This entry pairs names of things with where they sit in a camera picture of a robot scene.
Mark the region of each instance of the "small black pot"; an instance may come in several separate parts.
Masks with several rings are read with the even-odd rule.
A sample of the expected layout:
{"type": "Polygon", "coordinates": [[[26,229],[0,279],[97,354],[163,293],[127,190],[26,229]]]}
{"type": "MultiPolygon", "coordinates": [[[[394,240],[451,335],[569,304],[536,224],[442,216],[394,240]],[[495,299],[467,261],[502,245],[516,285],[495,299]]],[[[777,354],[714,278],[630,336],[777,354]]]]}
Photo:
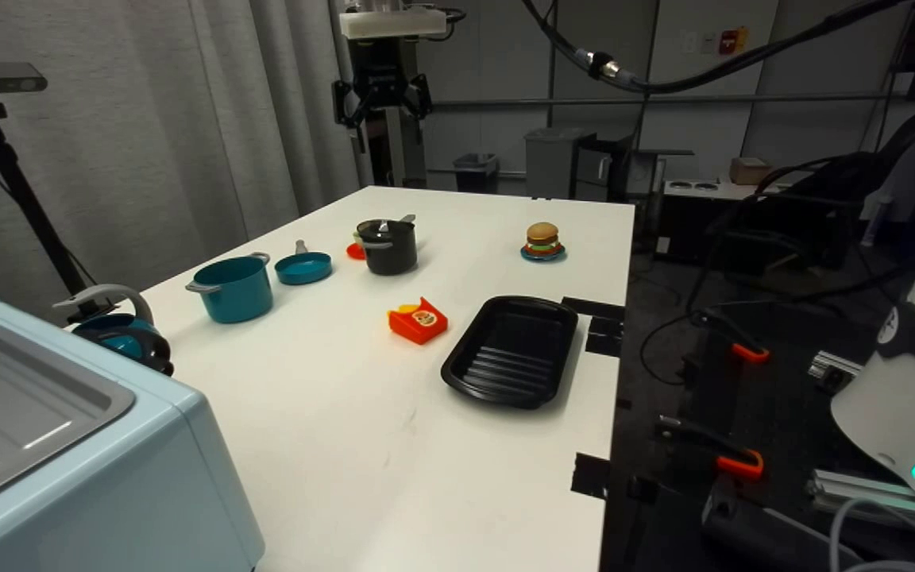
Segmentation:
{"type": "Polygon", "coordinates": [[[415,268],[415,227],[409,218],[360,224],[366,264],[378,278],[406,273],[415,268]]]}

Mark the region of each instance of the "black stand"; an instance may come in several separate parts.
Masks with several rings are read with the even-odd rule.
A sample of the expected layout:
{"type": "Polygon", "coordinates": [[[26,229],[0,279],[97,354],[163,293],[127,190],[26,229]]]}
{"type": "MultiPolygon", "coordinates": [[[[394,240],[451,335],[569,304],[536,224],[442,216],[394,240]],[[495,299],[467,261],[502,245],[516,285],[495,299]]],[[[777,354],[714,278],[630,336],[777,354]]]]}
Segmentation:
{"type": "Polygon", "coordinates": [[[67,245],[58,240],[48,212],[41,211],[32,184],[26,182],[15,149],[7,144],[7,133],[0,130],[0,177],[11,190],[11,196],[19,205],[23,216],[27,218],[27,227],[35,229],[43,256],[50,257],[58,278],[64,279],[64,285],[75,295],[79,289],[87,289],[87,278],[79,273],[79,268],[72,264],[72,256],[67,250],[67,245]]]}

